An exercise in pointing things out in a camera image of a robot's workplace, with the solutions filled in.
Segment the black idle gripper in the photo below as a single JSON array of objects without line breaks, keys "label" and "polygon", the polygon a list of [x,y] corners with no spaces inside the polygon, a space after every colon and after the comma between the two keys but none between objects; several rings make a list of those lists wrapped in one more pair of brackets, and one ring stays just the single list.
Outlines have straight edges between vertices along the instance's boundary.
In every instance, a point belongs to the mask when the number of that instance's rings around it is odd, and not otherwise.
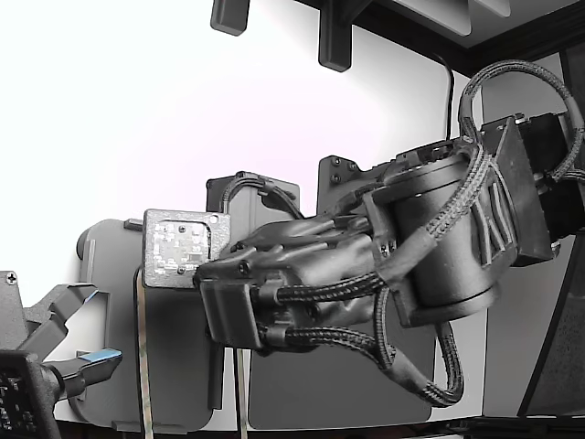
[{"label": "black idle gripper", "polygon": [[[44,360],[67,336],[67,321],[99,292],[94,284],[58,284],[41,301],[24,308],[18,277],[1,272],[1,349],[22,350]],[[109,380],[122,352],[105,348],[74,359],[43,363],[43,380],[54,398],[74,398]]]}]

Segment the black working gripper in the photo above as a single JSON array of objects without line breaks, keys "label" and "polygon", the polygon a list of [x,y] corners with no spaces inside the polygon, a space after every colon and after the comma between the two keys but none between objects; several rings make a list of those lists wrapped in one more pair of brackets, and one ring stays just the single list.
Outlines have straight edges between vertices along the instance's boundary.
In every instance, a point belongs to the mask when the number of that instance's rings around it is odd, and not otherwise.
[{"label": "black working gripper", "polygon": [[232,234],[219,257],[196,270],[211,338],[258,353],[377,352],[385,287],[364,208],[372,190],[349,190],[305,217],[275,180],[251,173],[209,180],[207,207],[228,215]]}]

